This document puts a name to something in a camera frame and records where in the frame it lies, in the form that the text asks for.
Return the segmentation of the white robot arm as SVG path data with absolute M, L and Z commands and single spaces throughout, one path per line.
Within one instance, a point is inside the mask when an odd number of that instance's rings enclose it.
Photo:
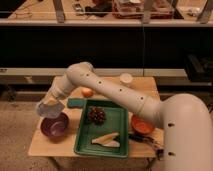
M 90 88 L 164 130 L 164 171 L 213 171 L 213 121 L 191 94 L 165 101 L 105 80 L 88 62 L 73 64 L 52 83 L 44 103 L 53 106 L 77 87 Z

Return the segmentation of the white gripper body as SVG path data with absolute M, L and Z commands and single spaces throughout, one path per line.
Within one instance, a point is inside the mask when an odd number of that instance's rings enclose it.
M 60 91 L 50 88 L 43 99 L 43 103 L 48 106 L 53 106 L 58 104 L 62 97 L 63 94 Z

